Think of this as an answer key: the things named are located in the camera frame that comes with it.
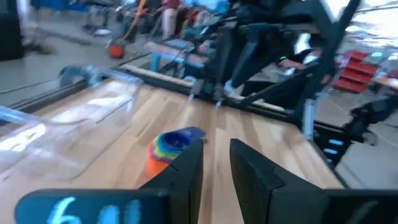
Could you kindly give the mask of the silver aluminium bracket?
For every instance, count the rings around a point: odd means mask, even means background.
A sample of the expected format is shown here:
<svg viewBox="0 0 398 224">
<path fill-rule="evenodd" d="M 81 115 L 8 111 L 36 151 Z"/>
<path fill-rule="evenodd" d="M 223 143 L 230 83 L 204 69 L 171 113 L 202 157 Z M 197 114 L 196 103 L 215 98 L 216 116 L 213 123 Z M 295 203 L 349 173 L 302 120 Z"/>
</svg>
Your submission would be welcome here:
<svg viewBox="0 0 398 224">
<path fill-rule="evenodd" d="M 313 127 L 315 120 L 316 100 L 307 99 L 303 109 L 302 132 L 305 138 L 309 141 L 313 140 Z"/>
</svg>

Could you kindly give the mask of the red storage shelf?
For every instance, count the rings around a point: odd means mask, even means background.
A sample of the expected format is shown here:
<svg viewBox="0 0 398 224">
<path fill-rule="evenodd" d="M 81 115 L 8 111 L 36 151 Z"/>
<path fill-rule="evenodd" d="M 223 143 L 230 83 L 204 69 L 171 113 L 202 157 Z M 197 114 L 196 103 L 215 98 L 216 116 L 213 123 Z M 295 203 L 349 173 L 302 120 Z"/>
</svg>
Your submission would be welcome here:
<svg viewBox="0 0 398 224">
<path fill-rule="evenodd" d="M 335 90 L 360 94 L 368 89 L 379 66 L 365 61 L 368 53 L 348 50 L 338 59 L 337 78 L 333 82 Z"/>
</svg>

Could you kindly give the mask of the red box with black frame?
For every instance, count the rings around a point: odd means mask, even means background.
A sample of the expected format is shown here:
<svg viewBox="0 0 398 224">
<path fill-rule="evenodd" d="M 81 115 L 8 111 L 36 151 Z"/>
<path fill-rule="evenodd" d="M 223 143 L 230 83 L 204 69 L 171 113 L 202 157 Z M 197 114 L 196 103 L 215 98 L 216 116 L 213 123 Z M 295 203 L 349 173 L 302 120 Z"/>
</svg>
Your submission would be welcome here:
<svg viewBox="0 0 398 224">
<path fill-rule="evenodd" d="M 110 44 L 108 52 L 110 57 L 121 59 L 124 57 L 125 46 L 123 44 Z"/>
</svg>

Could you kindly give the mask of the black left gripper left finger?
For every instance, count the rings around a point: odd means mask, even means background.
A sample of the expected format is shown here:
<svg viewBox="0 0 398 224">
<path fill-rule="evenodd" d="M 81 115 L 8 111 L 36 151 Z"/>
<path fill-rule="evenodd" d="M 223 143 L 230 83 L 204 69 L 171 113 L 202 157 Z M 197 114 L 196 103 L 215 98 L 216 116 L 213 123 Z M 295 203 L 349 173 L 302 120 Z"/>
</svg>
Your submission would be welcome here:
<svg viewBox="0 0 398 224">
<path fill-rule="evenodd" d="M 202 140 L 138 189 L 40 189 L 14 209 L 17 224 L 197 224 Z"/>
</svg>

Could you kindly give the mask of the teal measuring cup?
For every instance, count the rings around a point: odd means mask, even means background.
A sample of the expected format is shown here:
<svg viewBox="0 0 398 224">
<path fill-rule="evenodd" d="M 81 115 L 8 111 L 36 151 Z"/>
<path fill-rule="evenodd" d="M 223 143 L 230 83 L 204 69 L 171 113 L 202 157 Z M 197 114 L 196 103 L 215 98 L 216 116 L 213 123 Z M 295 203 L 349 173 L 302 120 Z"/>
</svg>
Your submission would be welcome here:
<svg viewBox="0 0 398 224">
<path fill-rule="evenodd" d="M 174 138 L 170 133 L 162 133 L 156 140 L 157 154 L 164 158 L 173 158 L 180 154 L 177 147 L 174 146 Z"/>
</svg>

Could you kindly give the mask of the purple measuring cup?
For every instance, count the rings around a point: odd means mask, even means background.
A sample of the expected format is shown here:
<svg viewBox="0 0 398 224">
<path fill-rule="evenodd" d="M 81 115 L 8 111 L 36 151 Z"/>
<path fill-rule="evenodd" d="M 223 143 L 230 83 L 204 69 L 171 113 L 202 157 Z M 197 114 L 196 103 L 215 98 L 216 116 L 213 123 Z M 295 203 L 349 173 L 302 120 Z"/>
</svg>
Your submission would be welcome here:
<svg viewBox="0 0 398 224">
<path fill-rule="evenodd" d="M 190 126 L 162 133 L 160 140 L 170 152 L 180 152 L 199 139 L 206 140 L 206 132 L 198 127 Z"/>
</svg>

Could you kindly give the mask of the black speaker cabinet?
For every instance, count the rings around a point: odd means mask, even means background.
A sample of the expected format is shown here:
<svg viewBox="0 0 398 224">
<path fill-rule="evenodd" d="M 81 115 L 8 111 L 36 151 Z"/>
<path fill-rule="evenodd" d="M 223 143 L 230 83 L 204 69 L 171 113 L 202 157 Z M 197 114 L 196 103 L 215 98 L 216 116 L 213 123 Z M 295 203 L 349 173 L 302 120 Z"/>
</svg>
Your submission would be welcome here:
<svg viewBox="0 0 398 224">
<path fill-rule="evenodd" d="M 17 0 L 0 0 L 0 62 L 23 56 Z"/>
</svg>

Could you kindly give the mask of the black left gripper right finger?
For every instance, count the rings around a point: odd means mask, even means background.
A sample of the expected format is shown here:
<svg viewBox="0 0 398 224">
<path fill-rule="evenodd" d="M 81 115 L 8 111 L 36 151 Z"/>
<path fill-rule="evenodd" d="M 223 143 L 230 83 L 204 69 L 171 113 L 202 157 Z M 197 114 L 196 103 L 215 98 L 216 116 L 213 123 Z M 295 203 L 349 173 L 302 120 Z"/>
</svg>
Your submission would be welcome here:
<svg viewBox="0 0 398 224">
<path fill-rule="evenodd" d="M 321 189 L 238 139 L 229 156 L 245 224 L 398 224 L 398 190 Z"/>
</svg>

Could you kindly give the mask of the blue-legged wooden bench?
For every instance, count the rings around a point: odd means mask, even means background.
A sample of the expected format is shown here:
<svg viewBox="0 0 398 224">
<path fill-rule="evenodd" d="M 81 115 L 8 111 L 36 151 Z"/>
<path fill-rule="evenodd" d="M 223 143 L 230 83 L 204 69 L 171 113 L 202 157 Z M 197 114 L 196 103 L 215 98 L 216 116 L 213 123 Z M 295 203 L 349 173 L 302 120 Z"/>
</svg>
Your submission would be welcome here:
<svg viewBox="0 0 398 224">
<path fill-rule="evenodd" d="M 195 75 L 187 71 L 196 72 L 212 59 L 216 50 L 202 47 L 201 44 L 183 39 L 171 39 L 165 42 L 150 41 L 144 45 L 152 54 L 150 69 L 154 72 L 166 74 L 172 71 L 173 77 L 187 79 Z"/>
</svg>

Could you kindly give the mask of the clear plastic basket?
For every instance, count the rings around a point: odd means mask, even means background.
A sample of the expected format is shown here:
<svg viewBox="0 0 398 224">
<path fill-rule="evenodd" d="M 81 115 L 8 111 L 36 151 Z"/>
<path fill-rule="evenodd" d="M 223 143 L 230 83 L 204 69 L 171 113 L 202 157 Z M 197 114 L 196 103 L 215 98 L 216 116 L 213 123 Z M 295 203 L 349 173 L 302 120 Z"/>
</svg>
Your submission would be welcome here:
<svg viewBox="0 0 398 224">
<path fill-rule="evenodd" d="M 60 92 L 78 86 L 83 96 L 41 117 L 0 106 L 0 173 L 74 179 L 132 123 L 142 79 L 110 68 L 72 65 L 60 72 Z"/>
</svg>

